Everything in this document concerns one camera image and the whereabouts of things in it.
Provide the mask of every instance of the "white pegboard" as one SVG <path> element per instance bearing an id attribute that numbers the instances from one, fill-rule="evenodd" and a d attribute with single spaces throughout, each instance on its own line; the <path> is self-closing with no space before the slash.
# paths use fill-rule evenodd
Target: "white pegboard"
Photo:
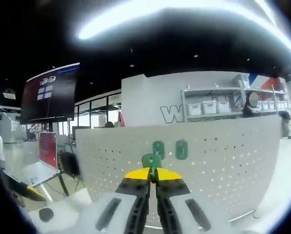
<path id="1" fill-rule="evenodd" d="M 272 177 L 280 140 L 277 115 L 161 126 L 76 131 L 81 168 L 94 201 L 113 192 L 130 170 L 142 167 L 156 140 L 165 144 L 164 168 L 179 173 L 191 192 L 240 217 L 261 202 Z M 188 143 L 189 156 L 175 157 L 175 142 Z M 147 225 L 161 227 L 152 185 Z"/>

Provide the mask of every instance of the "shelf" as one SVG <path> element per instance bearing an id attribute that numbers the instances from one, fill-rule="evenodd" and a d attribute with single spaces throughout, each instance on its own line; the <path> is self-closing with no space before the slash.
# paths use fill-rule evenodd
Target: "shelf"
<path id="1" fill-rule="evenodd" d="M 243 112 L 231 112 L 231 113 L 219 113 L 219 114 L 205 114 L 205 115 L 198 115 L 198 116 L 188 116 L 188 119 L 195 119 L 195 118 L 215 118 L 215 117 L 229 117 L 229 116 L 239 116 L 242 115 Z"/>
<path id="2" fill-rule="evenodd" d="M 238 87 L 220 87 L 220 88 L 208 88 L 208 89 L 192 89 L 184 90 L 184 96 L 208 96 L 208 95 L 231 95 L 235 92 L 240 93 L 241 88 Z"/>
<path id="3" fill-rule="evenodd" d="M 248 92 L 256 92 L 257 94 L 273 94 L 272 90 L 266 90 L 266 89 L 245 89 L 245 91 Z M 276 95 L 285 95 L 287 93 L 282 91 L 274 91 Z"/>

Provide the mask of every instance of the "black ceiling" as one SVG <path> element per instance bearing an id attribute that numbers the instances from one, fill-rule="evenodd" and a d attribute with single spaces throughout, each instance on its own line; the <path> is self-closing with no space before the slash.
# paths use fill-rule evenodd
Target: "black ceiling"
<path id="1" fill-rule="evenodd" d="M 0 104 L 20 107 L 27 79 L 52 66 L 74 62 L 80 62 L 75 102 L 119 89 L 122 78 L 138 74 L 204 70 L 268 76 L 291 73 L 291 52 L 278 41 L 236 17 L 216 12 L 210 20 L 206 13 L 169 10 L 109 30 L 94 40 L 77 39 L 81 22 L 117 2 L 120 0 L 42 0 L 3 6 L 0 28 L 6 30 L 0 33 L 4 66 Z M 276 4 L 291 21 L 291 1 Z M 5 88 L 14 89 L 17 100 L 3 98 Z"/>

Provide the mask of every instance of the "screen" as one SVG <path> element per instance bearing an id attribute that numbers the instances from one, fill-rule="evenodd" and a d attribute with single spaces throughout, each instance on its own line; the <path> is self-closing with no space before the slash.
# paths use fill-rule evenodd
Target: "screen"
<path id="1" fill-rule="evenodd" d="M 86 128 L 90 128 L 90 126 L 73 126 L 72 127 L 73 141 L 76 140 L 76 129 L 86 129 Z"/>
<path id="2" fill-rule="evenodd" d="M 26 82 L 21 124 L 71 121 L 79 63 L 42 73 Z"/>
<path id="3" fill-rule="evenodd" d="M 39 134 L 39 159 L 55 169 L 58 168 L 56 133 Z"/>

